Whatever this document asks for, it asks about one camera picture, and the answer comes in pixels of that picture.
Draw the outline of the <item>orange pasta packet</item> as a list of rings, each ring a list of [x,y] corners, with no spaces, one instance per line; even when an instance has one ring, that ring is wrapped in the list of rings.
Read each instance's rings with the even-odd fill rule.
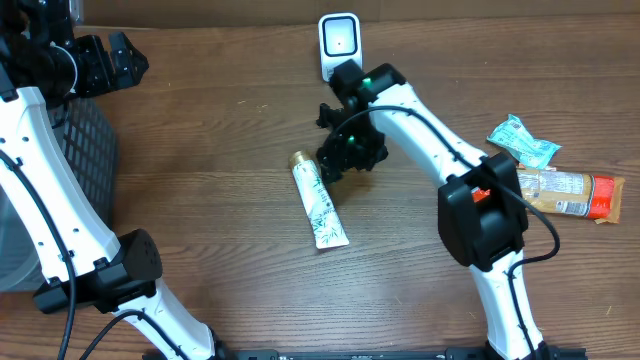
[[[522,197],[544,213],[584,217],[596,223],[620,220],[622,177],[517,168]]]

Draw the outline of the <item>teal wet wipes packet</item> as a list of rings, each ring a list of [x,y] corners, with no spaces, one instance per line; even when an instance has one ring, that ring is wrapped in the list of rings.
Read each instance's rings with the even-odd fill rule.
[[[543,170],[562,146],[544,139],[534,138],[521,119],[509,114],[507,120],[498,125],[487,140],[506,149],[519,163],[527,168]]]

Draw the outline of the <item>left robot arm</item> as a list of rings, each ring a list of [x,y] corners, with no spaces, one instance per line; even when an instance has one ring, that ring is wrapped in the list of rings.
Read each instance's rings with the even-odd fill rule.
[[[41,264],[35,303],[46,314],[92,306],[127,321],[158,359],[225,359],[214,331],[166,285],[151,236],[115,234],[87,199],[92,176],[111,180],[104,132],[72,130],[73,156],[55,138],[52,109],[137,86],[149,67],[125,34],[102,41],[73,26],[67,1],[1,5],[1,185]]]

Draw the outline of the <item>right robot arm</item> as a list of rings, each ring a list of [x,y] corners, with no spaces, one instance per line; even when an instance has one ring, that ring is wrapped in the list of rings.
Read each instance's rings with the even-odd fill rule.
[[[472,274],[486,315],[488,358],[549,358],[522,275],[528,205],[512,161],[456,135],[390,64],[364,72],[348,60],[332,71],[329,85],[342,106],[320,107],[317,124],[331,131],[316,152],[323,181],[372,170],[388,155],[385,141],[397,143],[438,189],[439,236]]]

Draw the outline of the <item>white bamboo print tube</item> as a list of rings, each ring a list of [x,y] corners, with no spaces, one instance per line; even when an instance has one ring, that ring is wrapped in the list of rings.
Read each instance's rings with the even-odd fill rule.
[[[349,239],[338,213],[309,153],[295,152],[289,159],[289,165],[311,225],[316,248],[326,250],[348,245]]]

